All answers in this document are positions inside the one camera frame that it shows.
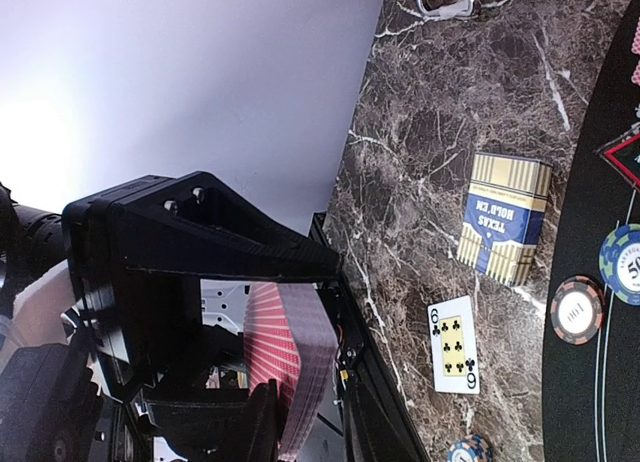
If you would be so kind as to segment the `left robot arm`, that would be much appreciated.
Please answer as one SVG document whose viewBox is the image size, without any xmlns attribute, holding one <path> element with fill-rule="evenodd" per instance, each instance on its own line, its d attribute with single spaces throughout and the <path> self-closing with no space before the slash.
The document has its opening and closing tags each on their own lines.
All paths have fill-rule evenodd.
<svg viewBox="0 0 640 462">
<path fill-rule="evenodd" d="M 337 340 L 342 259 L 215 176 L 145 176 L 51 214 L 1 193 L 1 457 L 297 457 Z"/>
</svg>

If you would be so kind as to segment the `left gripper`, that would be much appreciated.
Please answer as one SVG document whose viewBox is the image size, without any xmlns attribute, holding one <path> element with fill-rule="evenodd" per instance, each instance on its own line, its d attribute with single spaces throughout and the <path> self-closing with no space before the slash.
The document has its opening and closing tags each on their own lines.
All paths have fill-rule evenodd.
<svg viewBox="0 0 640 462">
<path fill-rule="evenodd" d="M 107 394 L 129 402 L 202 326 L 201 279 L 336 279 L 342 256 L 278 223 L 208 172 L 143 176 L 69 203 L 65 247 Z M 138 420 L 188 461 L 275 461 L 275 380 L 154 399 Z"/>
</svg>

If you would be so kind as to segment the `red triangular all-in marker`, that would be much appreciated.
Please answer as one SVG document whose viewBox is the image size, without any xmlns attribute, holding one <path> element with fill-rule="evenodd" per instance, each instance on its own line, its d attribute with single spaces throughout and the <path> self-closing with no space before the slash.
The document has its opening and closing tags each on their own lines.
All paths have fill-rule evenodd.
<svg viewBox="0 0 640 462">
<path fill-rule="evenodd" d="M 595 153 L 636 191 L 639 190 L 639 126 L 600 146 Z"/>
</svg>

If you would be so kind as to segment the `blue chip stack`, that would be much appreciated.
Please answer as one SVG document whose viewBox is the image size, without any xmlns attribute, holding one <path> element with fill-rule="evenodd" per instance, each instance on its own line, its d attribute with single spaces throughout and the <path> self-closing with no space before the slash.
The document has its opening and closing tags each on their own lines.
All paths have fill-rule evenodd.
<svg viewBox="0 0 640 462">
<path fill-rule="evenodd" d="M 489 441 L 477 434 L 465 436 L 448 450 L 448 462 L 492 462 L 493 448 Z"/>
</svg>

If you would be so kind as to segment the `red-backed playing card deck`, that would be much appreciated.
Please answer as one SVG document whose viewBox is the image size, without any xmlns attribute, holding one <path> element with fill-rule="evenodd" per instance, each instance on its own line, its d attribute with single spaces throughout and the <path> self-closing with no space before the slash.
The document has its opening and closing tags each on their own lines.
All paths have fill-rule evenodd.
<svg viewBox="0 0 640 462">
<path fill-rule="evenodd" d="M 273 379 L 284 416 L 278 459 L 294 461 L 332 379 L 337 337 L 311 284 L 253 283 L 243 322 L 249 387 Z"/>
</svg>

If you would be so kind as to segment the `50 chips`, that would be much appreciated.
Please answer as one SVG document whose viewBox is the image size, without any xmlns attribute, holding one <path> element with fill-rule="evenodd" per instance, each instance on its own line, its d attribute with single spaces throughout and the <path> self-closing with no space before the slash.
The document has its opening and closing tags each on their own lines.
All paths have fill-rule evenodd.
<svg viewBox="0 0 640 462">
<path fill-rule="evenodd" d="M 601 276 L 611 291 L 624 303 L 639 305 L 638 224 L 622 225 L 611 231 L 599 251 Z"/>
</svg>

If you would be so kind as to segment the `100 chips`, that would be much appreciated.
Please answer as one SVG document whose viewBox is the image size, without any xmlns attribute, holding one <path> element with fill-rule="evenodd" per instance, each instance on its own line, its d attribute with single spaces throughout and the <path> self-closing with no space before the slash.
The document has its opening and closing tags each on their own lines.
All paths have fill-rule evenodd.
<svg viewBox="0 0 640 462">
<path fill-rule="evenodd" d="M 604 320 L 604 294 L 584 275 L 572 276 L 556 289 L 550 307 L 551 325 L 564 342 L 583 345 L 599 331 Z"/>
</svg>

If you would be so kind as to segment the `red card deck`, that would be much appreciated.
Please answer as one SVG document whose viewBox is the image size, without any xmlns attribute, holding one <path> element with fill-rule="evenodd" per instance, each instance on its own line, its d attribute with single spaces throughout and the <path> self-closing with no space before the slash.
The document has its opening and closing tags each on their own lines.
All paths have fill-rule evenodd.
<svg viewBox="0 0 640 462">
<path fill-rule="evenodd" d="M 537 159 L 474 155 L 457 260 L 508 287 L 531 271 L 552 167 Z"/>
</svg>

